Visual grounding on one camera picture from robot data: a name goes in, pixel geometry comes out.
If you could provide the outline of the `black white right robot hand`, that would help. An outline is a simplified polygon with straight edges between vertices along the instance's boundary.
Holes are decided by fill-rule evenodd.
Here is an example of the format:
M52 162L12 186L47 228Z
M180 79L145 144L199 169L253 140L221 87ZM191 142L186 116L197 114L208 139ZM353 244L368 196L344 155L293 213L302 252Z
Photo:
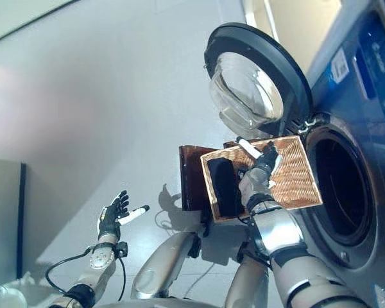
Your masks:
M278 153L273 141L269 141L262 150L258 150L253 144L241 136L237 137L236 142L244 152L254 159L255 168L264 169L269 176L278 168L282 157Z

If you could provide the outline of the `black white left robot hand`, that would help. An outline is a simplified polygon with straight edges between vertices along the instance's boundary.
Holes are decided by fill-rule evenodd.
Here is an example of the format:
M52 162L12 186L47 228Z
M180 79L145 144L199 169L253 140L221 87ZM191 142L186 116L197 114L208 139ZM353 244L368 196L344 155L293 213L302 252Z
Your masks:
M149 205L129 210L129 204L129 195L123 190L109 206L102 208L97 224L99 241L109 238L110 243L118 243L121 238L120 228L150 210Z

